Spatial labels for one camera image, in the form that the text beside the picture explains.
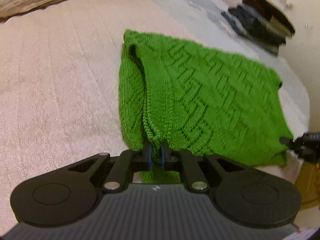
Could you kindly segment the green knitted sweater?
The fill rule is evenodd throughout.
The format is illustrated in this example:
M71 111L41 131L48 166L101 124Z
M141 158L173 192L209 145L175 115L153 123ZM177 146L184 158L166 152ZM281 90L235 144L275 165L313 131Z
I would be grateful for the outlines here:
M119 69L119 115L127 146L152 145L144 183L178 183L158 155L163 140L196 156L217 153L248 166L287 165L292 137L279 75L243 55L193 41L126 30Z

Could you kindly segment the stack of folded dark clothes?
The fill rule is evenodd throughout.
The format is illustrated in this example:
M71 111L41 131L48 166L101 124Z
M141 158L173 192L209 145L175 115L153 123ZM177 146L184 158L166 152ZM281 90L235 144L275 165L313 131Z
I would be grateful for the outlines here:
M268 0L242 0L221 15L239 36L275 56L296 33L287 16Z

